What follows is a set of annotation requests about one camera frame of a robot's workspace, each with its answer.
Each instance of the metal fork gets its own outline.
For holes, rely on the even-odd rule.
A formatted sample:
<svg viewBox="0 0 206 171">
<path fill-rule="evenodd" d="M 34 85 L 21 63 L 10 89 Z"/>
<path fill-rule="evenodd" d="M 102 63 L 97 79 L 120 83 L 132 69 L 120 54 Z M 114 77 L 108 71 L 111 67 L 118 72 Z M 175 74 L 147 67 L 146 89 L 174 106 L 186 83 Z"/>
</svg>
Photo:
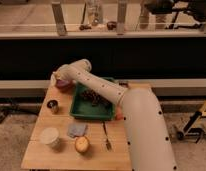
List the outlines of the metal fork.
<svg viewBox="0 0 206 171">
<path fill-rule="evenodd" d="M 103 122 L 103 130 L 104 130 L 104 133 L 105 133 L 105 135 L 106 135 L 106 140 L 105 140 L 106 148 L 107 148 L 107 150 L 111 150 L 111 149 L 112 149 L 112 146 L 111 146 L 111 142 L 108 140 L 108 134 L 107 134 L 105 122 Z"/>
</svg>

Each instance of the wooden table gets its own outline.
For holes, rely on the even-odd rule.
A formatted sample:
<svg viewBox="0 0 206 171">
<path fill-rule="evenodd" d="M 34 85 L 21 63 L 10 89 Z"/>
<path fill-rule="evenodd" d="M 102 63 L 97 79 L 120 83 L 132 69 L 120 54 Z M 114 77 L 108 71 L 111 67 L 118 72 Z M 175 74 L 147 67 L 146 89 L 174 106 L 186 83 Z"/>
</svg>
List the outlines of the wooden table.
<svg viewBox="0 0 206 171">
<path fill-rule="evenodd" d="M 39 117 L 30 138 L 21 167 L 23 169 L 49 170 L 120 170 L 131 171 L 131 161 L 124 128 L 124 120 L 106 122 L 108 139 L 112 150 L 105 146 L 105 134 L 102 122 L 81 121 L 70 116 L 73 88 L 61 93 L 55 87 L 49 87 Z M 57 115 L 46 107 L 49 100 L 58 101 L 60 110 Z M 88 124 L 86 136 L 91 146 L 85 155 L 75 151 L 74 139 L 67 136 L 68 124 L 83 122 Z M 60 132 L 61 150 L 54 151 L 39 142 L 40 133 L 47 127 L 56 127 Z"/>
</svg>

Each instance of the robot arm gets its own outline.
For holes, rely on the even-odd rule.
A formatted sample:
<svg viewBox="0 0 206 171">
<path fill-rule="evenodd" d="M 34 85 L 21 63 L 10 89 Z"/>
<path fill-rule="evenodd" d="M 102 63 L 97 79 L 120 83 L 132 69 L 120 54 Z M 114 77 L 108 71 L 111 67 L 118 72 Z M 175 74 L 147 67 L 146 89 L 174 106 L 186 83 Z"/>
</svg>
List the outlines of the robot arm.
<svg viewBox="0 0 206 171">
<path fill-rule="evenodd" d="M 86 59 L 63 65 L 58 73 L 52 74 L 52 82 L 55 85 L 56 79 L 68 82 L 74 79 L 122 108 L 135 171 L 176 170 L 165 120 L 153 92 L 143 88 L 123 88 L 90 74 L 90 70 L 91 64 Z"/>
</svg>

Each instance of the paper cup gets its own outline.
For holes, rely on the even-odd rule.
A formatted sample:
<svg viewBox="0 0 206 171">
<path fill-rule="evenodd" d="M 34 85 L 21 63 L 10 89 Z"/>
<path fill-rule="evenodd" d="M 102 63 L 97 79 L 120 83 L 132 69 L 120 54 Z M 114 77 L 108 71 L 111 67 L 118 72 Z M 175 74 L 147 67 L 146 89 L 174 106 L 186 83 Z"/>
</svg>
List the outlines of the paper cup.
<svg viewBox="0 0 206 171">
<path fill-rule="evenodd" d="M 58 148 L 59 146 L 59 131 L 57 128 L 46 128 L 40 134 L 40 142 L 50 148 Z"/>
</svg>

